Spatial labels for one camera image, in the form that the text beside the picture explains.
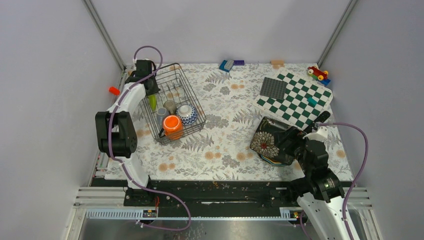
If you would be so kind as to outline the grey cup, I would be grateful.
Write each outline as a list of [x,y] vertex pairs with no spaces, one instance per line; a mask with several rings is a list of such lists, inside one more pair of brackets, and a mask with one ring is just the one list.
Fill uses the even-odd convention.
[[163,122],[166,117],[170,115],[170,112],[165,107],[159,107],[156,111],[156,122],[159,128],[163,127]]

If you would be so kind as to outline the beige small cup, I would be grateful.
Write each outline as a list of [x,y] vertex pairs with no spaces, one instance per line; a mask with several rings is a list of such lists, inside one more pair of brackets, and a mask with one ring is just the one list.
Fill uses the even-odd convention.
[[169,111],[171,115],[175,115],[177,112],[177,105],[173,100],[167,100],[163,103],[163,107]]

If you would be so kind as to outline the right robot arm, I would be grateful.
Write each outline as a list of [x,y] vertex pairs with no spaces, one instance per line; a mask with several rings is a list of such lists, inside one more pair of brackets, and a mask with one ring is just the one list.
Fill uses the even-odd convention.
[[347,210],[347,195],[338,177],[329,168],[328,152],[322,141],[304,137],[291,127],[275,132],[276,146],[294,157],[304,177],[292,180],[287,201],[300,206],[322,240],[358,240]]

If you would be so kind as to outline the yellow dotted plate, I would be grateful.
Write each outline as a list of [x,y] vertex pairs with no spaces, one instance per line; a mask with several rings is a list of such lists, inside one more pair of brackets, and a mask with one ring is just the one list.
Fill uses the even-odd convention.
[[264,161],[266,161],[267,163],[269,163],[269,164],[272,164],[272,165],[282,165],[282,163],[280,163],[280,162],[275,162],[275,161],[271,160],[270,158],[267,158],[267,157],[265,157],[265,156],[263,156],[263,155],[260,155],[260,157],[261,157]]

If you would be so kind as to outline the black square plate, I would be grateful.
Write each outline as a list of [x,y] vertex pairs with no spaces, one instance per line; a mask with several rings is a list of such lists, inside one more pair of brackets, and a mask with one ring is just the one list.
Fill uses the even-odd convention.
[[267,157],[274,162],[282,163],[282,166],[272,165],[276,167],[285,167],[293,163],[294,159],[277,159],[279,149],[275,146],[274,132],[284,131],[291,126],[270,117],[263,117],[256,128],[251,139],[249,148],[258,154]]

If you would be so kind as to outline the orange cup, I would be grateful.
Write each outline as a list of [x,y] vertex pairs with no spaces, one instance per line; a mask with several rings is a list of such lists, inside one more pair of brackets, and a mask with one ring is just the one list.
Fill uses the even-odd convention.
[[177,115],[169,115],[162,121],[160,137],[167,137],[170,140],[178,140],[184,134],[183,122]]

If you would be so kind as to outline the green utensil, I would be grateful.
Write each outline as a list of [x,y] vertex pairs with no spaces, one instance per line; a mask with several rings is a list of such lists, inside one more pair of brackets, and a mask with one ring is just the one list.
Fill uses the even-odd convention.
[[157,95],[152,94],[147,97],[150,110],[154,113],[157,110]]

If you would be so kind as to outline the blue dotted plate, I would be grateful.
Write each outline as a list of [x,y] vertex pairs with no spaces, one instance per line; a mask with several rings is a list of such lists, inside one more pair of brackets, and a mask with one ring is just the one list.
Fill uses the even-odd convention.
[[259,153],[258,153],[258,156],[259,156],[259,157],[260,157],[263,161],[265,161],[266,163],[268,163],[268,164],[270,164],[270,165],[274,165],[274,166],[282,166],[282,165],[283,165],[282,163],[280,163],[280,162],[275,162],[275,161],[271,160],[270,158],[267,158],[267,157],[263,156],[262,154],[259,154]]

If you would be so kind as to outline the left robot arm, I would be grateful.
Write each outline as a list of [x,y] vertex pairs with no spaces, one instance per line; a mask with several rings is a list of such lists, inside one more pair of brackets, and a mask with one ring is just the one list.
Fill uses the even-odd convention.
[[134,69],[128,75],[123,90],[106,111],[95,115],[97,144],[100,152],[118,162],[122,168],[127,187],[136,192],[136,199],[144,206],[152,204],[155,192],[148,187],[150,177],[137,157],[138,137],[132,114],[148,91],[157,92],[156,64],[150,59],[134,60]]

